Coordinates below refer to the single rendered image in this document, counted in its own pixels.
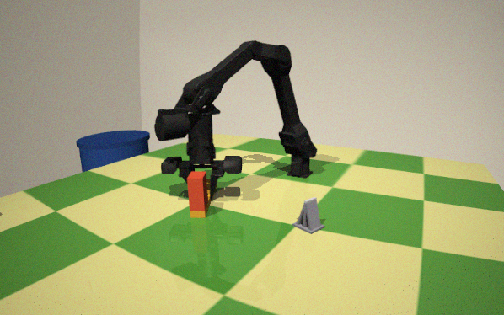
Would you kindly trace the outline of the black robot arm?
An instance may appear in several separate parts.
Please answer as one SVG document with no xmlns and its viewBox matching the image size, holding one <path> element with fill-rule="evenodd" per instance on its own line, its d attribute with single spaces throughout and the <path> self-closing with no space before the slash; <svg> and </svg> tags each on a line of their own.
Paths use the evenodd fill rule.
<svg viewBox="0 0 504 315">
<path fill-rule="evenodd" d="M 187 135 L 212 135 L 212 115 L 221 114 L 212 102 L 221 93 L 223 84 L 252 59 L 261 62 L 273 83 L 284 123 L 282 131 L 279 132 L 281 145 L 286 153 L 292 154 L 291 172 L 287 176 L 306 179 L 313 173 L 309 171 L 309 160 L 317 155 L 317 148 L 299 119 L 289 77 L 292 58 L 289 49 L 284 45 L 272 45 L 256 40 L 243 42 L 211 71 L 190 80 L 184 86 L 174 109 L 158 110 L 154 124 L 156 137 L 159 141 L 169 141 L 185 138 Z M 206 107 L 203 107 L 204 105 Z"/>
</svg>

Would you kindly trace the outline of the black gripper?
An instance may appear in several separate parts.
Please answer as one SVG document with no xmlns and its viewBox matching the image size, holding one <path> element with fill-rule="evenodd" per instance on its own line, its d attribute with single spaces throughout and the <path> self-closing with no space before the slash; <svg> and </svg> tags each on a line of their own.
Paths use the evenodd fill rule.
<svg viewBox="0 0 504 315">
<path fill-rule="evenodd" d="M 178 169 L 179 177 L 183 177 L 188 184 L 187 178 L 190 172 L 195 172 L 195 168 L 211 168 L 210 196 L 212 200 L 219 177 L 223 177 L 225 172 L 227 174 L 242 173 L 242 158 L 240 156 L 225 156 L 224 160 L 213 160 L 212 135 L 189 136 L 188 142 L 189 161 L 182 161 L 181 157 L 166 157 L 161 163 L 161 173 L 174 174 Z"/>
</svg>

